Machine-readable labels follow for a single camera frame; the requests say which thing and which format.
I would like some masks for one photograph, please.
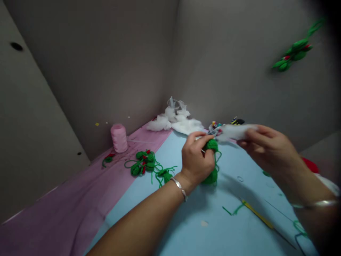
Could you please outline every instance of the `red fabric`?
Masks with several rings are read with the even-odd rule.
[[[305,162],[305,165],[313,172],[313,173],[319,173],[319,168],[317,165],[310,160],[302,157],[303,161]]]

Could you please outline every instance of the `white cotton stuffing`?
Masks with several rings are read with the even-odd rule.
[[[177,132],[189,135],[192,132],[204,131],[204,127],[199,120],[196,119],[181,119],[181,121],[172,123],[172,128]]]
[[[247,139],[247,136],[245,134],[247,129],[255,129],[257,130],[257,126],[253,124],[242,124],[242,125],[225,125],[219,127],[222,130],[222,134],[217,136],[216,139],[219,142],[226,142],[230,139],[235,140],[242,140]]]
[[[164,110],[164,114],[168,117],[169,122],[176,122],[177,120],[175,119],[175,110],[168,106]]]
[[[177,115],[175,114],[175,110],[168,106],[164,114],[160,114],[157,116],[156,120],[150,121],[147,124],[147,130],[152,131],[160,131],[160,130],[169,130],[171,127],[183,134],[189,135],[192,132],[196,131],[204,131],[204,127],[200,121],[196,119],[187,119],[190,116],[189,111],[186,109],[186,105],[183,101],[179,101],[181,110],[177,111]]]
[[[147,130],[155,132],[169,130],[171,128],[171,122],[169,122],[168,117],[165,116],[165,114],[161,114],[156,117],[155,121],[150,121],[146,128]]]

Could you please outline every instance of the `thread spool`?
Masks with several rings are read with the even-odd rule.
[[[128,149],[127,133],[122,124],[114,124],[110,129],[111,138],[113,139],[114,150],[122,153]]]

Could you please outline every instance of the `bangle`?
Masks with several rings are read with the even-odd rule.
[[[306,206],[300,205],[300,204],[291,204],[293,208],[298,208],[298,209],[303,209],[303,208],[314,208],[314,207],[326,207],[326,206],[333,206],[338,204],[338,200],[323,200],[323,201],[318,201],[313,204],[309,204]]]
[[[178,186],[179,189],[182,189],[182,186],[180,184],[179,181],[177,181],[176,179],[174,179],[173,177],[170,178],[172,181],[175,182],[175,184]],[[188,196],[186,195],[186,192],[184,190],[181,190],[182,194],[184,195],[184,200],[185,202],[187,202]]]

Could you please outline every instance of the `green crochet piece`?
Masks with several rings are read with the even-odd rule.
[[[146,171],[151,172],[152,184],[153,184],[153,173],[155,173],[155,178],[159,182],[159,188],[162,187],[162,182],[166,184],[170,181],[172,175],[169,173],[170,171],[175,171],[175,167],[164,169],[163,166],[156,161],[154,152],[150,150],[140,151],[136,153],[136,160],[128,160],[124,163],[124,167],[130,169],[130,173],[133,176],[143,175]],[[135,162],[131,167],[126,166],[128,162]]]
[[[203,150],[206,151],[208,149],[212,149],[214,151],[214,160],[216,163],[216,166],[214,167],[213,171],[210,173],[210,175],[202,182],[202,184],[216,184],[218,180],[218,171],[219,171],[219,166],[217,165],[217,162],[219,158],[221,157],[221,152],[218,151],[218,143],[216,140],[212,139],[209,140],[205,146],[203,147]],[[216,160],[216,153],[220,153],[220,156],[218,160]]]
[[[316,22],[309,29],[307,37],[294,43],[292,47],[286,51],[284,57],[280,61],[276,62],[272,68],[277,68],[279,72],[287,71],[293,60],[297,61],[303,59],[306,56],[307,51],[310,51],[313,48],[311,44],[308,44],[309,37],[312,36],[323,25],[323,23],[323,18]]]

